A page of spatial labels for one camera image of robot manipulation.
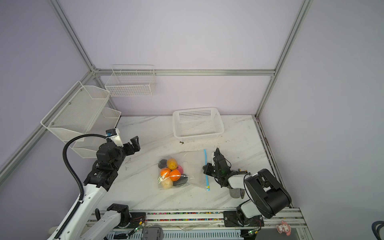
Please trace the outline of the clear zip top bag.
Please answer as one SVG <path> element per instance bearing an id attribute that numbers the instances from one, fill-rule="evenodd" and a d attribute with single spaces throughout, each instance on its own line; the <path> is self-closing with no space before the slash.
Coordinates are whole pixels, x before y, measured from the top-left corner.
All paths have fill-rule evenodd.
<path id="1" fill-rule="evenodd" d="M 180 152 L 176 153 L 170 156 L 165 156 L 162 159 L 170 159 L 174 158 L 178 162 L 178 165 L 181 166 L 184 169 L 184 173 L 182 175 L 188 176 L 189 180 L 188 182 L 181 186 L 181 187 L 172 187 L 173 188 L 184 188 L 184 187 L 195 187 L 200 188 L 205 191 L 210 191 L 210 185 L 209 185 L 209 179 L 204 174 L 203 166 L 205 166 L 208 163 L 208 151 L 207 150 L 199 150 L 199 151 L 188 151 L 188 152 Z M 160 171 L 159 169 L 159 175 L 157 179 L 158 183 L 158 189 L 164 190 L 161 188 L 161 181 L 164 179 L 160 178 Z"/>

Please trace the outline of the black round toy fruit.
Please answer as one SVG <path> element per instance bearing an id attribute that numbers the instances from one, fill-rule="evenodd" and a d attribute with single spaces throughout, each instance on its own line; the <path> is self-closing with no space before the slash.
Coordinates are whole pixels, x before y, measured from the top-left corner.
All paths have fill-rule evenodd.
<path id="1" fill-rule="evenodd" d="M 188 180 L 189 180 L 188 176 L 182 175 L 177 181 L 173 182 L 173 186 L 174 187 L 181 187 L 181 186 L 185 185 L 188 182 Z"/>

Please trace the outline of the pink toy dragon fruit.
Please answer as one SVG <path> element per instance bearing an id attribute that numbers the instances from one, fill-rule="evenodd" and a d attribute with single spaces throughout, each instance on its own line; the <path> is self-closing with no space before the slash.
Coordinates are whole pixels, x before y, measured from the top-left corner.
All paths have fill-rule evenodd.
<path id="1" fill-rule="evenodd" d="M 181 166 L 178 166 L 176 170 L 182 175 L 184 173 L 184 169 Z"/>

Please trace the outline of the orange toy fruit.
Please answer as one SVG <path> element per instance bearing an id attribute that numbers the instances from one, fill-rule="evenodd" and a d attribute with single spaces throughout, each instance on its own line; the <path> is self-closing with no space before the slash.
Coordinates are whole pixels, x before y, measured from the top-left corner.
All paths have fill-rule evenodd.
<path id="1" fill-rule="evenodd" d="M 171 171 L 172 170 L 170 170 L 169 168 L 161 169 L 161 171 L 160 171 L 160 178 L 161 179 L 167 179 L 170 176 Z"/>
<path id="2" fill-rule="evenodd" d="M 176 182 L 178 181 L 180 178 L 181 178 L 182 174 L 179 170 L 175 169 L 175 170 L 172 170 L 170 173 L 169 173 L 169 178 L 171 181 L 173 182 Z"/>

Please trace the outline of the dark toy avocado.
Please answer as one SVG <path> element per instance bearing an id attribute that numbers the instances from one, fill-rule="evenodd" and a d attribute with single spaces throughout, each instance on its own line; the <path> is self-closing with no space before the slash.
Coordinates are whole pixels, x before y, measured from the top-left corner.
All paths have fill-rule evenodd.
<path id="1" fill-rule="evenodd" d="M 159 161 L 159 163 L 158 163 L 158 168 L 159 169 L 164 169 L 164 168 L 167 168 L 168 166 L 167 166 L 167 159 L 162 159 L 162 160 L 160 160 Z"/>

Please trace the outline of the yellow toy mango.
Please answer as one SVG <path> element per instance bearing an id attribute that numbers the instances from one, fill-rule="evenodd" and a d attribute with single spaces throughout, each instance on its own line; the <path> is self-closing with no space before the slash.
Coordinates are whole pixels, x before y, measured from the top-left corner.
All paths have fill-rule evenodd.
<path id="1" fill-rule="evenodd" d="M 178 168 L 178 162 L 174 158 L 170 158 L 167 160 L 167 168 L 169 168 L 171 171 Z"/>

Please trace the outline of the white plastic basket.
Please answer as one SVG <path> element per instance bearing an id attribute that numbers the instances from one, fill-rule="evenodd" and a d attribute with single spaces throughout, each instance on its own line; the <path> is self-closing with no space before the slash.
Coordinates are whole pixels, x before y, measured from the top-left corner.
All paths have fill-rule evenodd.
<path id="1" fill-rule="evenodd" d="M 173 112 L 174 137 L 181 142 L 217 138 L 225 132 L 217 108 L 197 108 Z"/>

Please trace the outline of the cream toy pear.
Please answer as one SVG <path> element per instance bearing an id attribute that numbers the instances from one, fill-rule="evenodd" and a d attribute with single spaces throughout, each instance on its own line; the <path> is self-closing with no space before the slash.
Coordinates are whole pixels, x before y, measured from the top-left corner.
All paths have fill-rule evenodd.
<path id="1" fill-rule="evenodd" d="M 161 181 L 160 185 L 162 189 L 166 190 L 166 189 L 172 188 L 174 185 L 174 182 L 170 178 L 166 178 Z"/>

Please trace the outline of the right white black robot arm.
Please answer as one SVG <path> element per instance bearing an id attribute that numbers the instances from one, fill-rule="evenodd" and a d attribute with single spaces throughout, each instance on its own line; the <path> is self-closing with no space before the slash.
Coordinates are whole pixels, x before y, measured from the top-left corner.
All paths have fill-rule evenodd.
<path id="1" fill-rule="evenodd" d="M 232 197 L 249 198 L 236 210 L 223 212 L 225 227 L 263 227 L 264 218 L 274 217 L 292 203 L 290 194 L 269 170 L 251 174 L 232 170 L 231 166 L 217 148 L 213 163 L 202 167 L 203 173 L 214 178 L 220 187 L 229 189 Z"/>

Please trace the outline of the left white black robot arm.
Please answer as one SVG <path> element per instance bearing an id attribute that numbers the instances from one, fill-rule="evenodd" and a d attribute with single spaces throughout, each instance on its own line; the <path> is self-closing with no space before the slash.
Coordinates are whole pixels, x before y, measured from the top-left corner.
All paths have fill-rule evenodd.
<path id="1" fill-rule="evenodd" d="M 97 137 L 105 140 L 97 151 L 97 160 L 86 180 L 80 178 L 69 163 L 67 151 L 69 146 L 82 138 Z M 113 228 L 126 228 L 131 223 L 129 207 L 111 204 L 105 214 L 85 233 L 82 231 L 98 203 L 111 188 L 118 176 L 118 171 L 127 156 L 134 155 L 141 149 L 139 137 L 135 136 L 129 143 L 122 144 L 118 135 L 85 134 L 69 140 L 63 148 L 64 163 L 74 177 L 79 190 L 75 201 L 66 217 L 49 237 L 51 240 L 102 240 Z"/>

